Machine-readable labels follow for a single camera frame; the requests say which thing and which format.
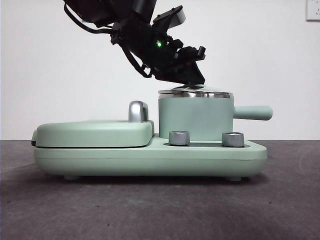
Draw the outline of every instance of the mint green appliance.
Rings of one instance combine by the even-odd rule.
[[[233,132],[233,119],[269,120],[268,106],[234,107],[232,93],[179,87],[159,91],[159,134],[148,106],[129,105],[127,120],[40,125],[32,136],[34,158],[45,172],[81,176],[216,176],[229,181],[258,174],[264,146]]]

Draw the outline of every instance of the pot lid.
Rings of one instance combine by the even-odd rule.
[[[231,92],[205,85],[178,86],[169,90],[160,90],[159,98],[233,98]]]

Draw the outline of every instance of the robotic arm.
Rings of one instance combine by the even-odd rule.
[[[167,34],[186,17],[180,5],[158,15],[150,24],[157,0],[64,0],[64,11],[81,28],[93,34],[110,34],[132,66],[145,78],[186,84],[204,84],[196,61],[205,59],[205,48],[187,46]],[[67,5],[92,29],[78,21]],[[133,54],[142,60],[142,65]]]

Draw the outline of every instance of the mint green pot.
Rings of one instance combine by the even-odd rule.
[[[221,141],[233,131],[233,119],[269,120],[269,106],[234,107],[232,93],[201,88],[159,91],[159,136],[188,131],[191,141]]]

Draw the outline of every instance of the dark gray table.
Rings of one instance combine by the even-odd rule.
[[[255,141],[261,174],[84,177],[41,172],[29,141],[1,141],[2,240],[320,239],[320,141]]]

